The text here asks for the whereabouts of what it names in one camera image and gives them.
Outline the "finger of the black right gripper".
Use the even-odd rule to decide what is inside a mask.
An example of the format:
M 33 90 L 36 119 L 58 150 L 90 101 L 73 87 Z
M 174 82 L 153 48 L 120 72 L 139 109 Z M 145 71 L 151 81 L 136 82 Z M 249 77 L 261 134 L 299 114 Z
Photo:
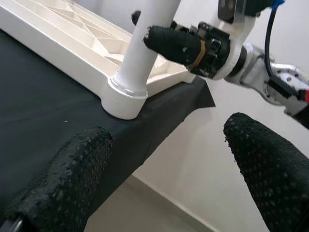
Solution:
M 194 62 L 201 48 L 197 36 L 160 26 L 149 27 L 143 42 L 150 50 L 183 66 Z
M 137 24 L 138 22 L 138 19 L 140 17 L 140 14 L 141 14 L 141 10 L 135 10 L 132 14 L 131 14 L 131 20 L 132 20 L 132 23 L 134 25 Z

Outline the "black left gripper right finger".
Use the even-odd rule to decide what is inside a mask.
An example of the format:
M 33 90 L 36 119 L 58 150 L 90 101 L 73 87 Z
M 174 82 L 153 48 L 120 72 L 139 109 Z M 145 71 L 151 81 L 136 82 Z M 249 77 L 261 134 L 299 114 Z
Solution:
M 270 232 L 309 232 L 309 158 L 244 113 L 232 114 L 224 135 Z

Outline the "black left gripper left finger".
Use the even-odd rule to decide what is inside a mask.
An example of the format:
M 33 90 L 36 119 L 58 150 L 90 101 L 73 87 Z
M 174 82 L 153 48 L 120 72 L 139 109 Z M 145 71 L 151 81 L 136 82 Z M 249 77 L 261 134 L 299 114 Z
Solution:
M 6 207 L 2 232 L 83 232 L 111 152 L 101 127 L 72 137 Z

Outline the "white plastic table leg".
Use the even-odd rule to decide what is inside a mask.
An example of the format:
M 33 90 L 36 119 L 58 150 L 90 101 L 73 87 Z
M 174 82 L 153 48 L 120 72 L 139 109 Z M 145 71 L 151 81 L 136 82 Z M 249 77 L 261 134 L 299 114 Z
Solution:
M 130 95 L 144 95 L 157 53 L 143 42 L 150 26 L 169 27 L 181 0 L 145 0 L 123 62 L 112 78 L 114 85 Z

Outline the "yellow rubber band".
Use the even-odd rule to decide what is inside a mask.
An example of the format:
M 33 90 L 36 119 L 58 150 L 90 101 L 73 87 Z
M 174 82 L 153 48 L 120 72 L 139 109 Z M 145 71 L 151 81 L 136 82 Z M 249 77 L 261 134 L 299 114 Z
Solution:
M 202 61 L 205 53 L 206 53 L 206 47 L 205 47 L 205 41 L 204 40 L 200 40 L 200 52 L 197 56 L 197 58 L 195 59 L 195 61 L 193 63 L 191 63 L 190 65 L 188 65 L 188 68 L 194 68 L 196 66 L 199 65 L 199 63 Z

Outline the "white plastic table top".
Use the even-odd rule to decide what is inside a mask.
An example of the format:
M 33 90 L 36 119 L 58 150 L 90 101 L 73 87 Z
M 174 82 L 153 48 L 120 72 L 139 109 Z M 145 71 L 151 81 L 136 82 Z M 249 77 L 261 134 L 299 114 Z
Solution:
M 158 56 L 138 93 L 114 80 L 131 34 L 73 0 L 0 0 L 0 29 L 89 89 L 110 115 L 131 120 L 147 98 L 192 83 L 186 68 Z

